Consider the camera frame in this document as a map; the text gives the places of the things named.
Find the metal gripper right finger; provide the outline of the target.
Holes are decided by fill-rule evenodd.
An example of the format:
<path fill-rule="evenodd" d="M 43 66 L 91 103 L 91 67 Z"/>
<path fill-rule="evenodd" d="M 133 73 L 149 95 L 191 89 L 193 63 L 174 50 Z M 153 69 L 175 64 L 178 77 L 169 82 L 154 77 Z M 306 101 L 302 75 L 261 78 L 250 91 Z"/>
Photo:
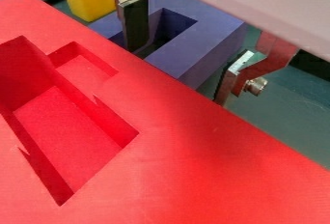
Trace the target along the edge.
<path fill-rule="evenodd" d="M 241 92 L 258 96 L 269 81 L 264 76 L 285 68 L 298 53 L 298 47 L 269 32 L 262 32 L 255 44 L 255 51 L 245 49 L 227 67 L 214 101 L 223 105 L 230 94 Z"/>

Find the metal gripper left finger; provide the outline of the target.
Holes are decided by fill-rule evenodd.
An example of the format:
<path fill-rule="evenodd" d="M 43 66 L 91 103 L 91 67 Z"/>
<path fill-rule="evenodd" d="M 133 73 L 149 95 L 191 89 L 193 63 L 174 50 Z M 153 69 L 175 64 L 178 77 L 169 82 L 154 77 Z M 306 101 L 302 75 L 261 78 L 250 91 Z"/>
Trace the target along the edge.
<path fill-rule="evenodd" d="M 139 49 L 150 39 L 149 0 L 115 0 L 129 51 Z"/>

